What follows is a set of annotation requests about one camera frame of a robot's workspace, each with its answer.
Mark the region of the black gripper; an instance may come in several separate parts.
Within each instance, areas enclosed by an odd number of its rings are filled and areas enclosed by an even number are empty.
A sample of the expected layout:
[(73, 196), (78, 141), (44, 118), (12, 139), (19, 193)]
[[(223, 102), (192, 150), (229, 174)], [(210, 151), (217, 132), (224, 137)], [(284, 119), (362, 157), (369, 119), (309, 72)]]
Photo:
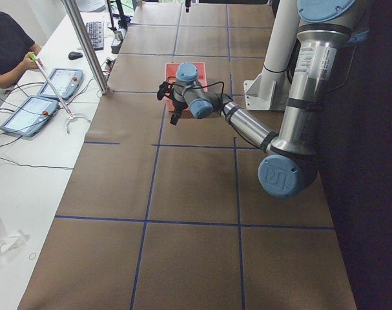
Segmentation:
[[(191, 0), (185, 0), (185, 12), (189, 13), (190, 8)], [(171, 100), (174, 110), (170, 117), (170, 124), (176, 125), (177, 120), (181, 118), (182, 112), (188, 108), (188, 104), (185, 101), (180, 101), (176, 99), (174, 96), (171, 96)]]

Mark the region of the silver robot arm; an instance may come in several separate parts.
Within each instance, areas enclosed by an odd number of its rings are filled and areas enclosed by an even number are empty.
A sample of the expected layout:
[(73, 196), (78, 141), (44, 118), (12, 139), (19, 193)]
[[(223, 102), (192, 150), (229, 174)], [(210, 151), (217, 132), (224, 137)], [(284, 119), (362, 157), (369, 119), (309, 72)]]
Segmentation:
[(290, 198), (317, 175), (315, 132), (340, 48), (367, 36), (371, 1), (271, 1), (274, 26), (262, 71), (243, 83), (245, 106), (211, 92), (198, 69), (182, 63), (157, 97), (196, 119), (217, 113), (249, 144), (265, 153), (258, 179), (270, 195)]

